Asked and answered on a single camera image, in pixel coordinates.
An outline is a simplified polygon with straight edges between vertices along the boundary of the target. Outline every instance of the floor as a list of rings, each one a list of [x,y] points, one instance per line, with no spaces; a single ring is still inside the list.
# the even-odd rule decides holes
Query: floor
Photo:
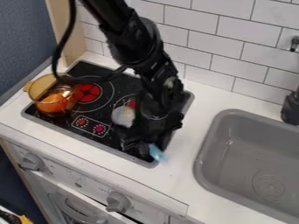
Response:
[[[15,214],[25,214],[34,224],[46,224],[22,180],[0,148],[0,205]]]

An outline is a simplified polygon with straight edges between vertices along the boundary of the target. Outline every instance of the black cable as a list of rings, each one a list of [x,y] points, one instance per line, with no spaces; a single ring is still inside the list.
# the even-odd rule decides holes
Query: black cable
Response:
[[[124,72],[127,67],[121,66],[115,71],[111,71],[108,73],[101,73],[101,77],[96,78],[86,78],[86,77],[72,77],[72,76],[59,76],[57,74],[57,65],[59,62],[59,58],[61,56],[61,53],[67,43],[67,40],[70,38],[73,32],[73,28],[76,23],[76,17],[77,17],[77,8],[75,0],[69,0],[70,5],[70,18],[69,18],[69,24],[66,28],[65,33],[63,34],[59,44],[56,47],[55,53],[52,57],[52,72],[58,82],[64,83],[64,84],[70,84],[70,85],[76,85],[76,84],[89,84],[94,82],[104,82],[104,81],[111,81],[112,79],[116,78],[116,75],[121,74]]]

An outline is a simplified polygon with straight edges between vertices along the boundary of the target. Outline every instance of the countertop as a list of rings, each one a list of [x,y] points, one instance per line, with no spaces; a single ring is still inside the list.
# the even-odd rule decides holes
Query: countertop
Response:
[[[112,59],[90,52],[84,53],[81,58],[105,67],[118,67]],[[59,65],[59,70],[63,72],[66,67]],[[48,67],[40,75],[50,72]],[[147,195],[146,198],[153,203],[166,206],[172,212],[178,212],[197,223],[282,224],[281,221],[206,191],[192,174],[193,162],[200,145],[218,112],[242,109],[280,120],[281,106],[190,80],[184,80],[184,85],[193,92],[195,99],[184,119],[184,127],[175,133],[166,151],[170,158],[168,163],[159,164],[153,169],[142,167],[23,118],[21,111],[31,101],[27,93],[21,90],[0,108],[0,137],[35,148],[36,151],[69,164],[73,163],[73,166],[83,161],[81,163],[86,163],[82,166],[84,172],[140,196]]]

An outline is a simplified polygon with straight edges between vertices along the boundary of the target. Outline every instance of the toy stove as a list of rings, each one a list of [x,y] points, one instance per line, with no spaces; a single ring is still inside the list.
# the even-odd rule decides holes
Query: toy stove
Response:
[[[105,67],[79,61],[67,73],[74,77],[80,77],[99,76],[109,71],[111,70]],[[77,94],[78,106],[67,115],[48,117],[39,113],[35,105],[31,104],[24,110],[23,116],[101,148],[101,150],[109,151],[146,167],[153,167],[157,162],[149,153],[140,153],[139,143],[128,143],[129,147],[124,149],[120,138],[111,128],[112,111],[123,105],[135,107],[135,95],[141,89],[142,83],[138,78],[120,74],[120,77],[108,82],[81,85]],[[166,149],[169,141],[170,136],[163,139],[161,150]]]

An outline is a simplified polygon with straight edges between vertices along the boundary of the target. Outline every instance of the oven door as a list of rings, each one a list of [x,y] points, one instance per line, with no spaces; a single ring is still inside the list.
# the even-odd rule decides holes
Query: oven door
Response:
[[[121,214],[107,212],[102,204],[40,172],[30,173],[43,186],[57,215],[67,224],[137,224]]]

